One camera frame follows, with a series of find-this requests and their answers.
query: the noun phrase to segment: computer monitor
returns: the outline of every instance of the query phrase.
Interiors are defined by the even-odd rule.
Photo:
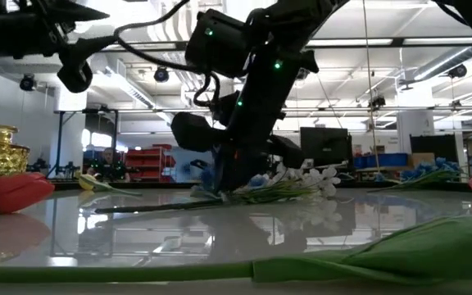
[[[352,158],[347,129],[301,127],[300,144],[305,158],[314,159],[314,166],[341,164]]]

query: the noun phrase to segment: ceiling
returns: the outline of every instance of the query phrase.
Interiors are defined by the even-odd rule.
[[[155,19],[168,11],[169,7],[174,6],[177,1],[78,0],[78,2],[109,13],[111,17],[89,24],[79,24],[77,34],[70,36],[72,39],[107,35],[111,34],[112,30],[119,25]],[[123,37],[129,42],[136,43],[187,41],[195,26],[195,17],[193,16],[198,11],[214,8],[244,20],[251,9],[267,7],[272,2],[271,0],[191,0],[186,8],[182,8],[165,24],[148,29],[127,31]],[[361,0],[351,0],[330,17],[316,33],[315,39],[469,36],[472,36],[472,30],[469,27],[453,20],[434,2],[365,0],[364,11]],[[370,99],[369,89],[373,86],[377,86],[377,93],[385,96],[388,105],[395,105],[394,97],[397,95],[397,87],[394,81],[403,78],[402,72],[412,73],[416,68],[434,61],[450,50],[452,50],[451,47],[371,48],[370,50],[365,48],[316,49],[315,58],[320,72],[310,74],[305,80],[296,82],[286,102],[287,107],[327,107],[329,101],[335,107],[355,107],[359,104],[366,107]],[[153,54],[170,61],[185,62],[182,52]],[[37,66],[44,62],[38,59],[34,65]],[[98,53],[90,61],[90,64],[97,74],[88,92],[88,101],[105,103],[109,107],[119,109],[144,109],[147,107],[128,95],[112,78],[99,74],[106,72],[107,67],[114,72],[123,73],[123,76],[137,90],[144,93],[159,108],[191,107],[187,102],[192,97],[193,91],[202,85],[202,77],[173,70],[170,71],[170,79],[167,82],[157,83],[153,78],[157,66],[127,52]],[[16,70],[19,65],[19,61],[0,59],[0,66],[9,72]],[[427,82],[433,89],[435,104],[448,105],[453,98],[464,95],[467,97],[469,93],[472,93],[472,59],[465,61],[464,65],[468,68],[468,75],[465,78],[451,81],[445,77],[435,77]],[[48,77],[54,77],[54,72],[46,73],[44,79],[48,80]],[[56,78],[51,79],[52,83],[56,83]],[[224,79],[222,92],[232,93],[234,89],[241,87],[239,84],[237,80]],[[311,121],[320,117],[322,120],[335,120],[334,118],[325,119],[327,116],[334,116],[332,112],[298,112],[288,115],[305,119],[310,116]],[[340,112],[337,115],[358,117],[358,122],[365,121],[365,117],[367,117],[365,112]],[[378,114],[378,116],[383,115],[386,113],[380,112]],[[385,119],[394,116],[395,114],[389,114]],[[472,122],[472,112],[464,118]],[[155,130],[146,124],[141,124],[144,121],[158,120],[161,120],[161,117],[155,114],[121,115],[121,121],[125,124],[138,126],[137,129],[132,129],[135,132],[143,132],[141,128],[150,129],[146,131],[168,131],[165,126],[164,130]]]

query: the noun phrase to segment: person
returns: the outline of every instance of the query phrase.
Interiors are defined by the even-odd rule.
[[[87,170],[87,174],[92,176],[101,175],[103,178],[117,180],[122,179],[125,182],[130,182],[129,173],[122,161],[114,163],[114,150],[111,147],[105,148],[102,153],[102,161],[94,160]]]

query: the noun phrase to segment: red shelving unit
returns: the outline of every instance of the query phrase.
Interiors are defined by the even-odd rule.
[[[170,145],[155,144],[140,151],[129,150],[125,156],[125,164],[138,170],[137,173],[131,173],[130,178],[143,182],[173,182],[172,174],[164,175],[166,168],[173,170],[176,165],[175,159],[165,154],[171,148]]]

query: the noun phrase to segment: blue bin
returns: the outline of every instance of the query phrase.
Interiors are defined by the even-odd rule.
[[[385,153],[378,155],[380,167],[405,167],[407,166],[406,153]],[[366,157],[365,166],[368,168],[376,167],[375,155]]]
[[[354,158],[354,167],[357,169],[365,168],[365,157]]]

